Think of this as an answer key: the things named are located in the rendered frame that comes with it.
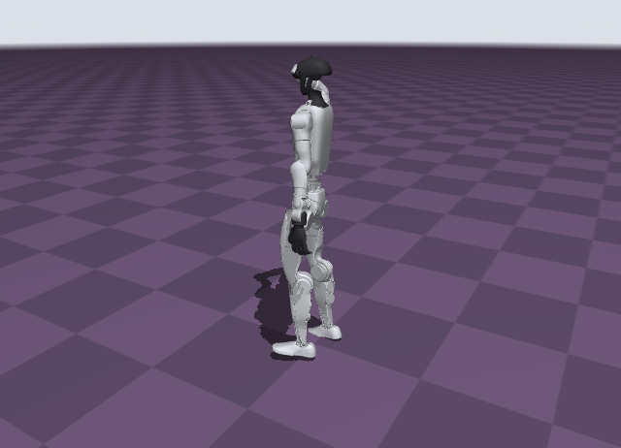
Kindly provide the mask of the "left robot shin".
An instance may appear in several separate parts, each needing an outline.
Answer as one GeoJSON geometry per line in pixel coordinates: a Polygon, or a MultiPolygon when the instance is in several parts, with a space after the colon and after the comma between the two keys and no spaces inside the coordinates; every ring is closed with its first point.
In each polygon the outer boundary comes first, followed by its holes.
{"type": "Polygon", "coordinates": [[[311,320],[311,282],[301,277],[295,280],[293,289],[289,283],[288,288],[291,316],[295,335],[297,336],[297,346],[306,347],[308,321],[311,320]]]}

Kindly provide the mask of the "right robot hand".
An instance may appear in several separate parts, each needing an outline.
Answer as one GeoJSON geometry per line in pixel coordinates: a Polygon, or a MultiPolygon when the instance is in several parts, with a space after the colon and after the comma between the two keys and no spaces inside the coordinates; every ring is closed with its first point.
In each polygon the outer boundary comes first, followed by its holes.
{"type": "MultiPolygon", "coordinates": [[[[312,55],[311,55],[310,57],[314,57],[314,56],[312,56],[312,55]]],[[[296,71],[295,71],[295,74],[292,74],[292,76],[293,76],[295,79],[300,79],[300,80],[301,80],[301,75],[300,75],[300,73],[298,72],[298,70],[297,70],[297,69],[296,69],[296,71]]]]}

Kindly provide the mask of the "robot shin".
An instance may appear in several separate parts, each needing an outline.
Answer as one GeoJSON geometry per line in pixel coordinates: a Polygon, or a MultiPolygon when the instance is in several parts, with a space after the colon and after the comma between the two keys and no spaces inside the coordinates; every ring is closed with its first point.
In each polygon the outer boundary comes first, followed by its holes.
{"type": "Polygon", "coordinates": [[[306,347],[308,321],[311,320],[311,282],[301,277],[295,280],[293,289],[289,283],[288,288],[291,316],[295,335],[297,336],[297,346],[306,347]]]}
{"type": "MultiPolygon", "coordinates": [[[[331,265],[332,270],[333,270],[333,265],[328,260],[326,261],[331,265]]],[[[313,276],[312,278],[314,280],[314,285],[313,285],[312,290],[313,290],[315,301],[318,305],[318,310],[319,310],[319,314],[320,314],[321,321],[322,321],[322,328],[330,329],[330,324],[333,326],[332,303],[334,302],[334,299],[335,299],[335,296],[334,296],[335,281],[333,277],[333,272],[332,272],[332,275],[326,280],[318,281],[313,276]],[[323,321],[325,323],[325,326],[324,326],[323,321]]]]}

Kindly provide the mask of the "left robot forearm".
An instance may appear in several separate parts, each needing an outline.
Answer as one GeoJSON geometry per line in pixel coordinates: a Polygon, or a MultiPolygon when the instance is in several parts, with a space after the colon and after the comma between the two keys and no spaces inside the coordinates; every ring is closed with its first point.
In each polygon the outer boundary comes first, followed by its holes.
{"type": "MultiPolygon", "coordinates": [[[[308,202],[308,190],[311,186],[308,181],[307,172],[304,164],[296,162],[291,167],[291,174],[293,178],[293,200],[292,200],[292,220],[301,222],[301,214],[303,211],[307,212],[309,205],[308,202]]],[[[308,213],[307,213],[308,217],[308,213]]]]}

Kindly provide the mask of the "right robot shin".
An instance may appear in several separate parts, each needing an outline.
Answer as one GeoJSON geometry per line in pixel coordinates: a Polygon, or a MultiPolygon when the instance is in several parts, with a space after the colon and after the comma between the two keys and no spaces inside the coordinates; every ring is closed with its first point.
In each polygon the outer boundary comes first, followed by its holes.
{"type": "MultiPolygon", "coordinates": [[[[332,270],[333,270],[333,265],[328,260],[326,261],[331,265],[332,270]]],[[[330,324],[333,326],[332,303],[334,302],[334,299],[335,299],[335,296],[334,296],[335,281],[333,277],[333,272],[332,272],[332,275],[326,280],[318,281],[313,276],[312,278],[314,280],[314,285],[313,285],[312,290],[313,290],[315,301],[318,305],[318,310],[319,310],[319,314],[320,314],[321,321],[322,321],[322,328],[330,329],[330,324]],[[325,326],[324,326],[323,321],[325,323],[325,326]]]]}

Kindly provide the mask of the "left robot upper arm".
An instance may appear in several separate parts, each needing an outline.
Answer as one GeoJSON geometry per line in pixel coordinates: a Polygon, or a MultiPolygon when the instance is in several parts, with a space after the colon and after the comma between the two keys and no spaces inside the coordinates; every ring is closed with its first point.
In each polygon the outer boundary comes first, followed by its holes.
{"type": "Polygon", "coordinates": [[[304,164],[308,175],[311,172],[311,129],[313,126],[311,111],[305,110],[294,113],[291,116],[290,125],[294,141],[296,141],[294,148],[299,158],[296,162],[304,164]]]}

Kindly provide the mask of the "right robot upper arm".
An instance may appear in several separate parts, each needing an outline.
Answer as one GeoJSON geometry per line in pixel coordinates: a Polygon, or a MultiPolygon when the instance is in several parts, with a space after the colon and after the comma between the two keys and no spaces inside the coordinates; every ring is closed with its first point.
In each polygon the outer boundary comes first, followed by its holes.
{"type": "Polygon", "coordinates": [[[323,100],[324,100],[326,103],[329,103],[329,104],[330,104],[329,94],[326,94],[326,93],[325,93],[325,92],[324,92],[321,88],[319,88],[318,90],[319,90],[319,91],[321,91],[321,95],[322,95],[323,100]]]}

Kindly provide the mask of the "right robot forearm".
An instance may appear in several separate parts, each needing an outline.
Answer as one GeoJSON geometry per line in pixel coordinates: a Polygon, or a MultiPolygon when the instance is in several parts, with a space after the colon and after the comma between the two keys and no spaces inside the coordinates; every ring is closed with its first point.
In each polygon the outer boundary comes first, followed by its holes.
{"type": "MultiPolygon", "coordinates": [[[[291,75],[295,74],[295,71],[297,69],[297,65],[298,64],[294,65],[293,69],[291,70],[291,75]]],[[[298,83],[301,83],[300,79],[296,79],[296,80],[297,80],[298,83]]],[[[308,78],[306,78],[305,87],[307,85],[307,82],[308,82],[308,78]]],[[[329,94],[329,91],[328,91],[327,87],[320,80],[312,80],[311,88],[314,89],[314,90],[318,90],[319,88],[321,88],[326,94],[329,94]]]]}

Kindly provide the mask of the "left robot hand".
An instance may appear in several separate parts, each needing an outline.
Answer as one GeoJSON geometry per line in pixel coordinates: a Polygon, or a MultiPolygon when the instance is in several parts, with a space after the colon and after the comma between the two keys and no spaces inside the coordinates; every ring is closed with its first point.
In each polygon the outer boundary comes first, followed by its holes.
{"type": "Polygon", "coordinates": [[[301,222],[296,222],[292,220],[292,225],[294,226],[291,228],[290,234],[288,236],[288,242],[290,244],[292,243],[292,250],[299,255],[311,254],[311,252],[308,251],[307,248],[307,237],[304,230],[304,226],[307,225],[307,213],[303,211],[301,214],[301,222]]]}

